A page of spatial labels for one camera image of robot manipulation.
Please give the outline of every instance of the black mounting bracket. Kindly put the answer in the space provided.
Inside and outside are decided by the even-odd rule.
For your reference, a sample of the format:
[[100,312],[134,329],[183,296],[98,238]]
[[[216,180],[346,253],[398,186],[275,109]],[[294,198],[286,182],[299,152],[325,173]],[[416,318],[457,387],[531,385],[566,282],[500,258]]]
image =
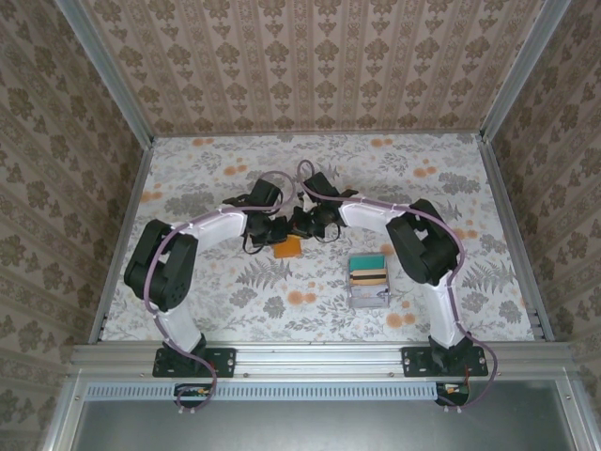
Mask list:
[[[205,343],[203,336],[201,343],[191,351],[191,354],[206,360],[213,367],[218,378],[233,378],[236,369],[236,349],[205,348]],[[155,378],[211,377],[210,372],[203,365],[181,355],[164,343],[155,354],[152,376]]]
[[463,338],[449,349],[430,338],[430,346],[401,349],[406,378],[487,376],[485,352]]

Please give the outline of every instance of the table surface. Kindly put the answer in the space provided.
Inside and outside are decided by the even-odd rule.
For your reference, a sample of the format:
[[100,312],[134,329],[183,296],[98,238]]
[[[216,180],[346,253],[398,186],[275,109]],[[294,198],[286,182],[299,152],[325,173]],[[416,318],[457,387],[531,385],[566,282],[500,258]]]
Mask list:
[[[103,340],[161,339],[123,271],[146,223],[182,222],[245,194],[266,171],[316,164],[339,191],[397,203],[431,201],[463,239],[467,260],[456,289],[464,324],[490,341],[532,340],[531,325],[472,134],[339,134],[160,138],[134,220]],[[283,187],[283,178],[272,179]],[[344,228],[329,244],[302,242],[302,257],[270,248],[242,252],[228,240],[197,257],[187,302],[209,341],[424,341],[429,318],[421,287],[402,271],[390,239]],[[389,308],[347,307],[350,254],[387,255]]]

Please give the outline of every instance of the patterned wallpaper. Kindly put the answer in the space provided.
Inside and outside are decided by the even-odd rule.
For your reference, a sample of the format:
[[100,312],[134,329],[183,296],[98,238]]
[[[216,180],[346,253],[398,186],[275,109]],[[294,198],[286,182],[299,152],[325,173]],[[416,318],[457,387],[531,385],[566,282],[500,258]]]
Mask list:
[[52,1],[0,1],[0,449],[87,340],[141,149]]
[[480,127],[542,0],[84,0],[159,136]]
[[554,332],[601,413],[601,2],[572,2],[493,145]]

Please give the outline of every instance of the orange block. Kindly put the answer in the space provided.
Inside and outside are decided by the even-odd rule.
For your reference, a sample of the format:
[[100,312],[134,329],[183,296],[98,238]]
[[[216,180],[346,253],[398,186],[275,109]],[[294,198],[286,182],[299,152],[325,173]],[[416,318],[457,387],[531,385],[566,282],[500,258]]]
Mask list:
[[302,255],[301,239],[292,235],[288,235],[288,239],[284,242],[274,244],[273,256],[276,258],[290,258]]

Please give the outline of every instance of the small box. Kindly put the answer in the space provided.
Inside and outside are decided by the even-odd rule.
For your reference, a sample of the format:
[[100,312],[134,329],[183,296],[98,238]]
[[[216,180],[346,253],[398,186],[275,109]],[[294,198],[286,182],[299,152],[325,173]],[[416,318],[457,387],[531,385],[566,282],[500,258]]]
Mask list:
[[391,302],[386,257],[383,254],[355,254],[348,258],[348,306],[387,308]]

